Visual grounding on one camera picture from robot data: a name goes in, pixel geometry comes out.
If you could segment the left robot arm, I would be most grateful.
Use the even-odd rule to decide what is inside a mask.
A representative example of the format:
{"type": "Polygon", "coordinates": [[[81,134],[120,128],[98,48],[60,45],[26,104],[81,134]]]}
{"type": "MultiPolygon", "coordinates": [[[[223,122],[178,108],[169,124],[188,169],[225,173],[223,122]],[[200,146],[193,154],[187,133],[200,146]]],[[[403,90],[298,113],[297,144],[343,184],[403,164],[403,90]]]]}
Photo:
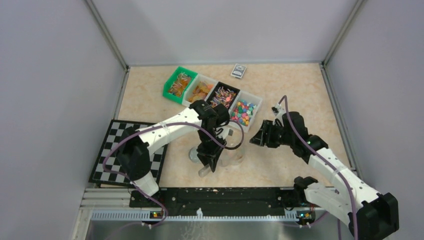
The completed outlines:
{"type": "Polygon", "coordinates": [[[229,123],[230,114],[223,105],[211,106],[197,100],[182,112],[145,128],[128,127],[114,152],[129,181],[142,191],[141,200],[149,207],[160,202],[159,185],[151,171],[151,156],[170,142],[196,131],[200,144],[197,157],[214,172],[227,142],[217,129],[229,123]]]}

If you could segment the clear plastic jar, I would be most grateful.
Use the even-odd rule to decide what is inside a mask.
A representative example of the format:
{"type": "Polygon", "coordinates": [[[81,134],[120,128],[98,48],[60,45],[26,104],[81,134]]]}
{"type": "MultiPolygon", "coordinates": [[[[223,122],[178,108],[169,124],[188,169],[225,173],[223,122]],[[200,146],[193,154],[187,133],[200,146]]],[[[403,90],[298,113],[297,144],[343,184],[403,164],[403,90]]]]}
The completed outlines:
{"type": "Polygon", "coordinates": [[[244,161],[245,156],[245,148],[244,143],[237,149],[224,149],[219,157],[218,165],[220,167],[228,167],[228,166],[237,166],[240,165],[244,161]]]}

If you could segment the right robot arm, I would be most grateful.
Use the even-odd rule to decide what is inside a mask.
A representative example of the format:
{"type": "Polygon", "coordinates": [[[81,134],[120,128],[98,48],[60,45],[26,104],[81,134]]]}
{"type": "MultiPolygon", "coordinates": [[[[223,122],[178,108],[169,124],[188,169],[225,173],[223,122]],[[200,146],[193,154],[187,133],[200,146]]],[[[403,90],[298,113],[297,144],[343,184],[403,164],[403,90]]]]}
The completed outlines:
{"type": "Polygon", "coordinates": [[[356,240],[383,240],[399,230],[398,200],[389,192],[380,193],[353,173],[324,140],[309,133],[298,112],[264,120],[249,142],[268,148],[288,146],[295,156],[319,171],[335,189],[328,189],[313,177],[298,176],[294,179],[294,202],[325,209],[344,223],[356,240]]]}

